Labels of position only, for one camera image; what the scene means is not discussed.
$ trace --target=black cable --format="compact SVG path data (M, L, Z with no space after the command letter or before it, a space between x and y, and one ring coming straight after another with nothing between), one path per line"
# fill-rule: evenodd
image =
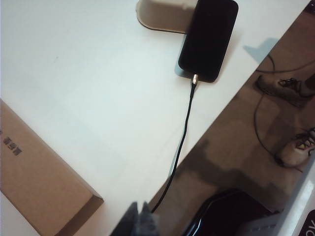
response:
M269 74L274 74L274 73L286 73L286 72L292 72L292 71L296 71L296 70L300 70L306 66L309 66L311 64L313 64L315 62L315 59L304 64L304 65L301 65L297 68L294 68L294 69L290 69L290 70L273 70L273 71L268 71L268 70L256 70L258 72L261 72L261 73L269 73Z
M259 105L261 104L261 101L262 101L264 95L265 94L263 93L261 98L260 98L260 100L258 101L258 103L256 105L256 108L255 108L255 111L254 111L254 116L253 116L253 119L254 119L254 130L255 130L255 134L256 134L256 137L257 137L260 145L266 150L266 152L268 152L272 157L274 157L275 155L264 145L264 143L260 139L260 136L259 136L259 133L258 133L258 128L257 128L257 111L258 111ZM296 169L297 171L303 173L303 171L301 171L297 167L294 167L294 169Z
M272 63L272 70L275 71L276 70L276 64L275 64L275 61L274 59L272 58L272 56L270 54L268 54L268 57Z
M268 58L270 59L271 63L272 63L272 71L270 71L269 73L276 73L276 64L275 64L275 61L274 59L272 58L272 56L270 54L268 54ZM264 145L264 143L262 142L262 140L260 139L260 136L259 136L259 133L258 133L258 128L257 128L257 111L258 111L258 108L259 108L259 105L264 97L264 93L262 94L260 100L258 101L257 105L256 105L256 108L255 108L255 111L254 111L254 116L253 116L253 119L254 119L254 130L255 130L255 134L256 134L256 137L260 143L260 145L266 150L266 152L268 152L272 157L274 157L275 155L269 151L269 149ZM303 171L301 171L300 169L298 169L297 167L294 167L294 169L296 169L297 171L303 173Z
M175 175L175 172L176 172L176 167L177 167L177 163L178 163L178 159L179 159L179 155L181 154L181 150L182 150L182 146L183 146L183 143L184 143L184 140L185 140L185 136L186 136L186 132L187 132L187 125L188 125L188 118L189 118L189 114L190 114L190 109L191 109L191 103L192 103L192 98L193 98L193 94L195 92L195 88L196 88L196 84L197 83L192 83L191 84L191 91L190 91L190 100L189 100L189 105L188 105L188 111L187 111L187 115L186 115L186 120L185 120L185 127L184 127L184 133L183 133L183 136L182 136L182 140L179 144L179 147L178 147L178 151L177 151L177 155L176 155L176 159L175 159L175 163L174 163L174 166L173 166L173 170L172 170L172 174L171 176L169 177L169 180L167 182L167 185L161 195L161 197L159 198L157 204L154 206L154 208L151 210L151 213L154 213L155 210L158 208L158 206L161 204L161 202L163 201L163 198L165 197L166 193L167 193L167 190L169 188L169 186L171 185L171 182L174 178L174 175Z

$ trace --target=shoe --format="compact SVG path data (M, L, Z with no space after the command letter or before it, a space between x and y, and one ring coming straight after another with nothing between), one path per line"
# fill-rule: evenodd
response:
M294 78L282 80L273 75L260 75L256 84L264 93L280 97L299 108L305 106L313 97L301 96L301 81Z
M275 155L275 161L282 167L296 167L311 156L315 150L315 127L297 134Z

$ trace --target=cardboard box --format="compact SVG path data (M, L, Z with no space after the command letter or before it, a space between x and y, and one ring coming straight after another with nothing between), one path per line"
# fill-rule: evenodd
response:
M103 199L3 101L0 115L2 193L40 235L72 236Z

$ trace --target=charging cable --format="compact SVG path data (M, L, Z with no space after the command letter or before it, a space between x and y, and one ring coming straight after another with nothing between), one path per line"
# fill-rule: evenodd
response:
M174 163L174 166L173 166L173 170L172 170L172 173L168 179L168 182L167 182L167 185L162 193L162 195L160 196L157 204L154 206L154 208L151 210L151 213L154 213L155 210L158 208L158 206L161 204L161 202L163 201L168 189L169 189L169 186L171 185L171 182L175 176L175 172L176 172L176 167L177 167L177 163L178 163L178 159L179 159L179 155L181 154L181 150L182 150L182 146L183 146L183 143L184 143L184 140L185 140L185 136L186 136L186 133L187 133L187 125L188 125L188 118L189 118L189 114L190 114L190 109L191 109L191 103L192 103L192 98L193 98L193 94L195 93L195 89L196 89L196 86L197 86L197 83L198 83L198 75L195 74L193 76L193 79L191 80L191 91L190 91L190 99L189 99L189 105L188 105L188 111L187 111L187 115L186 115L186 120L185 120L185 127L184 127L184 133L183 133L183 136L182 136L182 139L181 139L181 142L179 144L179 147L178 147L178 151L177 151L177 155L176 155L176 158L175 158L175 163Z

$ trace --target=phone screen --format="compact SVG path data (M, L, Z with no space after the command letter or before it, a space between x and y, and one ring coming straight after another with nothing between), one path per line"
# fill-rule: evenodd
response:
M202 80L219 75L238 5L232 0L199 0L179 57L179 66Z

